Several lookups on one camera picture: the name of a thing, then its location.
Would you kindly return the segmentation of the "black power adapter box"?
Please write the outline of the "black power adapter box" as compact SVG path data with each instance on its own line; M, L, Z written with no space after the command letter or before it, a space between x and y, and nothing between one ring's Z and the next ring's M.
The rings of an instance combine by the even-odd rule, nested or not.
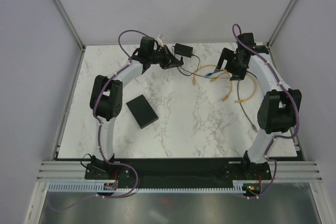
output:
M191 58L193 56L193 47L176 43L174 45L174 53L176 55Z

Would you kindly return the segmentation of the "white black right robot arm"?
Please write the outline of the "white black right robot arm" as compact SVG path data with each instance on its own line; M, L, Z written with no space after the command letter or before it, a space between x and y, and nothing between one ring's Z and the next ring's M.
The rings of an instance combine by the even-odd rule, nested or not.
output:
M241 33L235 38L237 49L224 48L215 70L224 68L231 81L242 81L251 72L261 86L264 97L257 113L259 131L244 155L246 162L240 166L241 175L252 179L259 173L257 164L267 161L274 141L286 139L284 133L299 127L302 94L284 82L269 58L268 49L256 45L253 33Z

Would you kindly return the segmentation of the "yellow ethernet cable long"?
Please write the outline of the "yellow ethernet cable long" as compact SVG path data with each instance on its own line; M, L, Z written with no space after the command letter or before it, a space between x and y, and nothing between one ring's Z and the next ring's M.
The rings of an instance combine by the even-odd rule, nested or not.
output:
M227 71L221 71L217 76L211 77L210 82L215 82L219 79L229 79L232 75ZM250 100L257 92L257 78L251 72L247 72L247 77L249 79L248 84L251 84L251 88L248 88L247 91L243 92L243 95L240 94L240 88L237 87L237 99L235 103L242 104L248 100Z

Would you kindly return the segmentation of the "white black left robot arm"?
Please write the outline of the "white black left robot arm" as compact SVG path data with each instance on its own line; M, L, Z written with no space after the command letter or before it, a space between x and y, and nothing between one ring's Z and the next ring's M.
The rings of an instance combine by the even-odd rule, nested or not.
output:
M97 166L97 173L103 179L114 175L115 166L111 161L114 156L113 131L117 116L123 105L123 88L133 79L144 74L152 65L161 69L181 67L182 59L177 59L167 45L156 39L144 36L140 46L135 49L127 63L110 77L98 75L95 78L90 108L97 124L97 150L95 156L103 160Z

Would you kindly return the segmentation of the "black network switch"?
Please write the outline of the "black network switch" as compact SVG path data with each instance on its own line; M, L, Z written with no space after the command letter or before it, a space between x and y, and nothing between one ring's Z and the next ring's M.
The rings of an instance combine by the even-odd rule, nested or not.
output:
M159 119L148 100L142 94L126 103L140 129L143 129Z

